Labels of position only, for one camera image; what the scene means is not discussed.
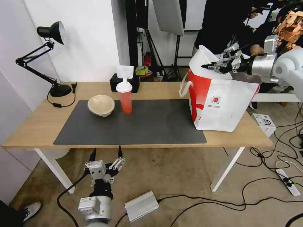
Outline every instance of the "lamp shade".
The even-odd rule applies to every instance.
[[[66,43],[65,29],[61,21],[53,23],[50,27],[38,27],[37,33],[43,38],[53,38],[60,44]]]

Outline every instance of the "desk lamp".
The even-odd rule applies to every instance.
[[[29,54],[16,59],[16,64],[27,69],[28,71],[36,74],[37,76],[41,77],[42,79],[46,80],[47,82],[52,84],[52,88],[49,91],[49,94],[53,97],[62,97],[69,94],[72,89],[70,86],[65,84],[59,84],[56,79],[48,77],[37,70],[28,66],[28,63],[37,59],[38,57],[46,54],[47,52],[51,51],[54,48],[54,42],[51,41],[51,38],[57,41],[60,44],[66,44],[66,37],[65,37],[65,29],[61,21],[57,21],[53,23],[50,27],[38,27],[37,33],[39,36],[43,37],[45,44],[40,46],[39,48],[33,50]],[[32,55],[38,50],[47,47],[48,49],[45,50],[43,53],[38,55]]]

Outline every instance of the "wooden table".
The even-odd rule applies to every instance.
[[[133,99],[180,99],[178,90],[180,82],[141,82],[139,92],[133,94]],[[119,99],[117,92],[111,92],[108,82],[80,82],[76,89],[76,101],[73,105],[55,108],[44,100],[33,114],[15,131],[2,146],[10,148],[34,148],[43,161],[58,177],[60,182],[68,188],[72,183],[59,166],[52,153],[55,149],[70,148],[115,148],[117,145],[54,145],[59,132],[73,111],[79,100],[90,99],[95,95],[108,95]],[[70,104],[74,95],[53,98],[51,102]],[[207,143],[202,144],[140,144],[122,145],[123,148],[176,148],[176,147],[240,147],[227,157],[226,163],[211,184],[212,191],[216,191],[227,173],[230,171],[245,147],[271,146],[272,142],[245,113],[233,132],[204,131]]]

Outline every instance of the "white table leg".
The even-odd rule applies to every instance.
[[[52,157],[50,151],[35,149],[38,155],[42,158],[45,164],[51,169],[51,171],[55,174],[58,180],[63,184],[63,186],[67,189],[72,185],[72,182],[65,174],[61,166],[58,164],[55,158]],[[71,188],[68,192],[74,193],[75,187]]]
[[[238,157],[240,156],[240,154],[244,149],[245,147],[240,147],[238,151],[231,152],[229,154],[226,162],[223,164],[217,176],[211,183],[211,190],[213,192],[215,192],[218,189],[218,187],[220,186],[220,184],[222,183],[228,172],[231,170],[231,168],[233,167],[233,165],[235,164],[235,162],[237,161]]]

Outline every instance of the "beige bowl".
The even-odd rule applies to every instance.
[[[106,95],[97,95],[90,98],[87,103],[88,109],[101,117],[107,117],[115,108],[114,100]]]

